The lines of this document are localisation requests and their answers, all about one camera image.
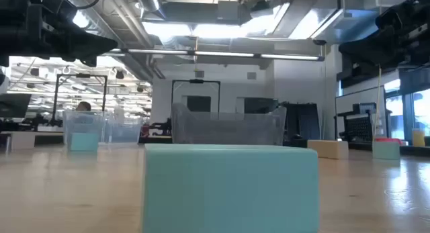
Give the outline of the red box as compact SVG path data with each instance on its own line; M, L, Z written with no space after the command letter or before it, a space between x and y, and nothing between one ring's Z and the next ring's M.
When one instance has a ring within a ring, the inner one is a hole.
M376 138L375 141L376 142L395 142L400 146L402 146L402 140L398 138Z

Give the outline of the teal cube block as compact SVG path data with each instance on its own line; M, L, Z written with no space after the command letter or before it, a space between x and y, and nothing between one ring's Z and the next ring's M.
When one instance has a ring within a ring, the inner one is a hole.
M99 146L96 133L74 132L70 137L69 150L74 152L95 152Z
M373 159L399 160L400 144L397 142L373 141L372 156Z

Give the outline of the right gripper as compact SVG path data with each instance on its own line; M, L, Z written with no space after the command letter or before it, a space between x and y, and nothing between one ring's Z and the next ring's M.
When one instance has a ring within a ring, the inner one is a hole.
M430 0L414 0L408 3L407 23L401 36L402 51L410 64L430 63ZM396 68L400 63L398 35L393 27L377 30L366 38L345 42L339 46L342 55L362 68ZM362 58L389 58L377 61Z

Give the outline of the black cabinet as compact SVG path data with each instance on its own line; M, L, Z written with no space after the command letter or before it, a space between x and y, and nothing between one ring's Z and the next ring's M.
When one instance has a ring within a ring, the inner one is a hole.
M285 136L293 139L296 136L305 140L318 140L320 126L317 104L315 103L285 103L286 123Z

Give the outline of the black gantry frame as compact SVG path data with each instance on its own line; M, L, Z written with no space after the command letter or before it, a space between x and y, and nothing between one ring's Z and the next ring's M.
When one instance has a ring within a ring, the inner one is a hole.
M220 81L174 79L171 81L171 104L186 104L188 96L211 97L211 108L220 110Z
M54 125L54 121L55 121L55 117L56 117L58 90L59 90L59 87L63 84L63 83L60 83L61 77L66 77L65 80L67 80L70 77L77 77L77 78L81 78L81 79L88 79L91 77L103 78L104 83L102 83L102 85L103 85L102 111L105 111L105 101L106 101L106 95L107 95L107 91L108 91L108 76L107 75L91 75L91 74L85 74L85 73L77 73L77 74L72 75L72 74L60 73L60 74L56 75L56 83L55 83L55 90L54 90L54 102L53 102L53 108L52 108L52 117L48 123L50 126Z

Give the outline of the teal rectangular block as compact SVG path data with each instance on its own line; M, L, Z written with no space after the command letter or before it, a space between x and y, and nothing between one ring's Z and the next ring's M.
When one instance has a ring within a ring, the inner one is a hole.
M149 144L142 233L317 233L318 156L285 146Z

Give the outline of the black computer monitor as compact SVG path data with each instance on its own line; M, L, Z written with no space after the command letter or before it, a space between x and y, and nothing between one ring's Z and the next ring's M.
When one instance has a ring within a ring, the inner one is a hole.
M0 118L24 118L28 110L31 94L0 94Z

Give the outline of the gray ceiling unit box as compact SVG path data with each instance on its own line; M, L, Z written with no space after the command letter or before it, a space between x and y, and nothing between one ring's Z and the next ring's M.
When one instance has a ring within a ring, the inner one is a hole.
M219 1L217 8L216 22L218 24L241 26L251 20L247 6L236 1Z

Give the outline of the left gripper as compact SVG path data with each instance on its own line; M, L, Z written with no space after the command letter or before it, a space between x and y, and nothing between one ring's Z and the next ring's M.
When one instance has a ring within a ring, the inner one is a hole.
M77 26L60 35L60 20L59 10L47 6L0 7L0 66L9 66L10 56L54 56L96 67L98 56L118 47L117 41Z

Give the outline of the wooden block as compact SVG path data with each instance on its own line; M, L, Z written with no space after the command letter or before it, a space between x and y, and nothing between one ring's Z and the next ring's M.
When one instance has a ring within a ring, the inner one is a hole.
M317 152L319 158L347 160L349 158L348 142L334 140L309 140L307 147Z
M11 149L27 150L35 147L35 132L12 132Z

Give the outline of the white partition board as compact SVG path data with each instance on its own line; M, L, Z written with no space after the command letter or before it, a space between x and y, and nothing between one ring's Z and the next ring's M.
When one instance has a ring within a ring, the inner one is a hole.
M375 102L378 105L385 106L386 110L386 104L385 104L385 96L384 96L384 88L383 86L380 87L373 87L370 89L364 89L362 91L354 92L354 93L348 93L346 95L342 95L335 98L335 104L336 103L367 103L367 102Z

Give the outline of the long ceiling light bar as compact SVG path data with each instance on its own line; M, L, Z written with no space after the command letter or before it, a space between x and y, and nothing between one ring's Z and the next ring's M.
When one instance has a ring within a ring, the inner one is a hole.
M125 56L126 54L217 56L217 57L258 58L258 59L272 59L272 60L304 60L304 61L319 61L319 62L325 59L324 56L309 56L309 55L299 55L299 54L262 54L262 53L250 53L250 52L127 49L127 48L115 48L101 55L102 56Z

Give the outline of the gray translucent plastic bin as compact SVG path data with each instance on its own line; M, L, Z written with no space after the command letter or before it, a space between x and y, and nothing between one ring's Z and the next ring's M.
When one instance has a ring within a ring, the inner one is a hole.
M174 144L278 145L284 140L286 108L266 114L190 111L182 103L171 107Z

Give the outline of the black pegboard cart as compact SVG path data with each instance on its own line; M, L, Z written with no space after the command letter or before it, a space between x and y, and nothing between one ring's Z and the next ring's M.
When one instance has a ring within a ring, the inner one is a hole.
M349 143L371 144L387 137L385 106L375 102L336 103L335 138Z

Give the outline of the rectangular silver air duct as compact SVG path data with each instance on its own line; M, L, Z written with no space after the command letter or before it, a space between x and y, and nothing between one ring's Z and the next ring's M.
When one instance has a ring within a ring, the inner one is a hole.
M282 5L267 35L275 39L325 40L362 38L376 29L375 18L406 0L275 0Z

